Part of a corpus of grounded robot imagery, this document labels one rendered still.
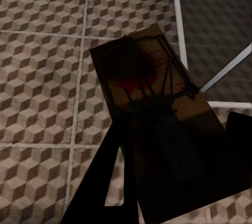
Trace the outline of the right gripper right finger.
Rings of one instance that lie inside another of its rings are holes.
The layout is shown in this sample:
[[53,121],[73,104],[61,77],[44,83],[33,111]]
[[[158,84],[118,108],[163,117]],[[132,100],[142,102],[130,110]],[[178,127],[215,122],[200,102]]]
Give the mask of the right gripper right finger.
[[252,171],[252,117],[231,111],[226,132]]

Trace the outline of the mousetrap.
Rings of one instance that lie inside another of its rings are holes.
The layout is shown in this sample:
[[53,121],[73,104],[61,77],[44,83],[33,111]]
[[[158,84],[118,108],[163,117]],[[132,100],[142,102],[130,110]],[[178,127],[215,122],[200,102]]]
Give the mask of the mousetrap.
[[131,112],[145,224],[252,188],[252,171],[158,25],[89,51],[112,121]]

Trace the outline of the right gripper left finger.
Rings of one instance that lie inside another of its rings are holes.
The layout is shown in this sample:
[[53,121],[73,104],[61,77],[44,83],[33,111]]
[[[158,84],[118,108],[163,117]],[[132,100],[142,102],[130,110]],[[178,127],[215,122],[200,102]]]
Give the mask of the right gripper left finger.
[[[124,204],[105,206],[119,147],[124,144]],[[131,112],[117,116],[60,224],[139,224]]]

